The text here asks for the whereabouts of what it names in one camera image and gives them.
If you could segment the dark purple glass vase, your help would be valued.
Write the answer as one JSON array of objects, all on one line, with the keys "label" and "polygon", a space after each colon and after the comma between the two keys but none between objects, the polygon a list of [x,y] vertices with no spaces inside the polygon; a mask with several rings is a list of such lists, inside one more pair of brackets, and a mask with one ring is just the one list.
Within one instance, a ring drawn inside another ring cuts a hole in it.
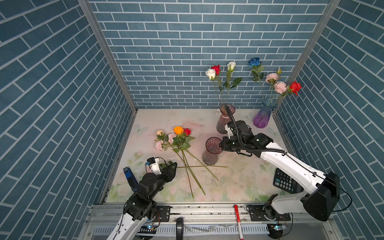
[{"label": "dark purple glass vase", "polygon": [[202,156],[203,162],[206,165],[213,166],[218,162],[219,154],[222,153],[220,143],[221,143],[221,140],[217,137],[211,137],[206,141],[205,143],[206,150]]}]

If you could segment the pink glass vase with ribbon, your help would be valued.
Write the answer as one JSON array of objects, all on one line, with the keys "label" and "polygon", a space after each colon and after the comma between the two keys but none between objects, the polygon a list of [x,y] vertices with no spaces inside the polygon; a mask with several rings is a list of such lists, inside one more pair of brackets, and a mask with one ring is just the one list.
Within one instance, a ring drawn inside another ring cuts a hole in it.
[{"label": "pink glass vase with ribbon", "polygon": [[226,112],[226,108],[224,105],[221,105],[220,107],[220,118],[217,122],[216,129],[220,134],[227,134],[227,130],[225,129],[225,126],[231,121],[229,115]]}]

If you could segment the pale pink bud spray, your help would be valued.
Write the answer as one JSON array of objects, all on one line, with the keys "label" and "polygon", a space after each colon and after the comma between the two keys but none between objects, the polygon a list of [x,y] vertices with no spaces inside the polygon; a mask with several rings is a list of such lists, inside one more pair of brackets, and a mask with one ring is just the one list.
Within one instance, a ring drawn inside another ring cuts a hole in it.
[{"label": "pale pink bud spray", "polygon": [[168,149],[171,149],[174,152],[174,147],[172,147],[173,140],[170,140],[170,137],[176,136],[174,131],[167,134],[162,129],[159,129],[157,130],[156,135],[157,136],[156,136],[155,148],[157,149],[157,151],[163,152]]}]

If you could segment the purple blue gradient vase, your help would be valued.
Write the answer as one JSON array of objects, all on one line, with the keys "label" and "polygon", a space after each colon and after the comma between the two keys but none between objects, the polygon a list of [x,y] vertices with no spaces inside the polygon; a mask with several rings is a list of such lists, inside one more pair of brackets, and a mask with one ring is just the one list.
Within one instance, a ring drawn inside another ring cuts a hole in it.
[{"label": "purple blue gradient vase", "polygon": [[254,126],[259,129],[265,128],[269,123],[272,112],[277,106],[278,103],[275,99],[264,99],[262,102],[262,108],[253,120]]}]

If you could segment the orange rose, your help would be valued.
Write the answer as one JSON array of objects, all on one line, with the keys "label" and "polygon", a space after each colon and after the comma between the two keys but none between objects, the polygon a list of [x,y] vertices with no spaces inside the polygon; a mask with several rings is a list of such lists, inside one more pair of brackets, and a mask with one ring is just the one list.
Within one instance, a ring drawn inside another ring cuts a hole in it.
[{"label": "orange rose", "polygon": [[190,144],[190,142],[189,143],[185,142],[185,137],[183,135],[184,128],[182,128],[180,126],[176,126],[176,127],[174,127],[174,133],[176,134],[176,136],[170,137],[170,140],[173,140],[172,147],[174,147],[174,152],[177,153],[178,155],[180,155],[181,160],[183,161],[183,163],[185,165],[185,169],[186,169],[187,176],[189,179],[191,194],[194,198],[190,176],[195,180],[196,184],[198,185],[198,187],[201,189],[201,191],[205,195],[206,193],[205,193],[201,183],[199,182],[197,176],[193,172],[192,168],[190,168],[191,165],[189,164],[187,156],[186,156],[186,153],[188,153],[187,150],[189,150],[189,148],[191,147],[191,144]]}]

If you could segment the white rose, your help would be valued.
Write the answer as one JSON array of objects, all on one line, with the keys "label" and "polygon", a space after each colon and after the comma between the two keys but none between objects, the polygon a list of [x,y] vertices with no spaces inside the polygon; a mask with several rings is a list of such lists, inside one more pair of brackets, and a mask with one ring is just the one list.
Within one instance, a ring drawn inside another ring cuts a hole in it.
[{"label": "white rose", "polygon": [[226,80],[223,84],[223,88],[227,91],[226,103],[229,100],[230,90],[235,89],[243,80],[242,77],[233,79],[233,73],[235,71],[236,66],[237,66],[236,62],[229,62],[227,64]]},{"label": "white rose", "polygon": [[221,84],[220,84],[220,77],[217,74],[215,69],[208,69],[206,70],[206,76],[209,78],[209,80],[213,83],[216,96],[219,100],[219,105],[223,104],[223,100],[221,98]]}]

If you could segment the pink carnation spray stem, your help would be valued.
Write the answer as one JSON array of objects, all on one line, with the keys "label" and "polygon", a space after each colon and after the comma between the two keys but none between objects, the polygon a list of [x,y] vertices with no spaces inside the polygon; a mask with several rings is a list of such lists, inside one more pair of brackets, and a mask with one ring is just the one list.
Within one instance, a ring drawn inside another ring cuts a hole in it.
[{"label": "pink carnation spray stem", "polygon": [[276,73],[270,73],[266,76],[266,82],[271,85],[271,91],[274,90],[277,94],[275,100],[278,102],[281,97],[286,95],[288,86],[285,82],[280,81],[282,69],[279,68]]}]

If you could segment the red rose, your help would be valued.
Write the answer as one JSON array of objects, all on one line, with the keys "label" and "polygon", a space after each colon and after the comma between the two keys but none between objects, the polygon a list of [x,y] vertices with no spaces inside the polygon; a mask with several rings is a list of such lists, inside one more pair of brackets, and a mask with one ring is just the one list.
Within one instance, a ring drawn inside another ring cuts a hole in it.
[{"label": "red rose", "polygon": [[286,96],[291,94],[294,94],[297,96],[301,88],[302,86],[300,83],[293,82],[289,86],[287,86],[287,90],[282,94],[282,97],[285,98]]},{"label": "red rose", "polygon": [[[213,67],[211,67],[211,69],[215,69],[217,74],[220,77],[220,74],[221,74],[221,67],[220,67],[220,65],[213,66]],[[223,100],[223,93],[222,93],[222,91],[223,91],[223,78],[222,77],[220,77],[220,84],[221,84],[221,98]]]}]

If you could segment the blue rose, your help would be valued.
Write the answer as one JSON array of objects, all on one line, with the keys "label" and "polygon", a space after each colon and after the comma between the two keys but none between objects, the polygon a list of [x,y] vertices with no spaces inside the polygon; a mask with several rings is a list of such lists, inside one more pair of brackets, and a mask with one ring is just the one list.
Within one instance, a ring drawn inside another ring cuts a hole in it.
[{"label": "blue rose", "polygon": [[254,82],[259,82],[261,86],[262,96],[263,100],[265,100],[264,90],[263,90],[263,84],[262,80],[264,78],[264,66],[262,65],[262,62],[259,58],[253,58],[249,61],[249,66],[251,67],[251,73],[253,76]]}]

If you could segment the pink rose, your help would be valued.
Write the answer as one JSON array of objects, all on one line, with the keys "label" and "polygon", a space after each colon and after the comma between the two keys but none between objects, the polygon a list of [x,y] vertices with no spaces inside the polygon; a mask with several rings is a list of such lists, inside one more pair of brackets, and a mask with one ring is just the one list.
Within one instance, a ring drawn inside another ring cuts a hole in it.
[{"label": "pink rose", "polygon": [[[165,168],[165,167],[168,167],[168,166],[171,166],[172,162],[168,162],[168,163],[162,163],[162,164],[159,164],[160,168]],[[200,168],[200,167],[203,167],[203,168],[209,168],[209,167],[214,167],[214,168],[228,168],[226,166],[216,166],[216,165],[213,165],[213,166],[207,166],[207,165],[200,165],[200,166],[190,166],[190,168]]]}]

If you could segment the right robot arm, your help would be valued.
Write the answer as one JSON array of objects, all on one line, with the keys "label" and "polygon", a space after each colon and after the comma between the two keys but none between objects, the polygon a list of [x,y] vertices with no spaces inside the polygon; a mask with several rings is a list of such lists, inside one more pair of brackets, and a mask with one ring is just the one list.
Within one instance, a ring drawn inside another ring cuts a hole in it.
[{"label": "right robot arm", "polygon": [[323,173],[286,152],[270,137],[257,134],[244,137],[223,137],[220,148],[246,156],[255,155],[286,173],[303,191],[296,194],[272,195],[264,204],[265,217],[275,220],[284,214],[308,213],[316,220],[326,222],[340,199],[340,178],[330,172]]}]

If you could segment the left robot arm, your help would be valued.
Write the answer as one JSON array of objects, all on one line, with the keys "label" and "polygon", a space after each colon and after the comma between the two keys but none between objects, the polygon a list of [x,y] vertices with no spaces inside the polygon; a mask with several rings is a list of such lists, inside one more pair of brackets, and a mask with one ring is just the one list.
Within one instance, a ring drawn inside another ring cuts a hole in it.
[{"label": "left robot arm", "polygon": [[130,168],[124,168],[125,177],[134,193],[125,203],[123,214],[109,235],[109,240],[132,240],[144,224],[154,219],[157,212],[154,197],[175,178],[178,164],[168,162],[160,166],[159,158],[150,158],[146,166],[152,171],[146,173],[139,182]]}]

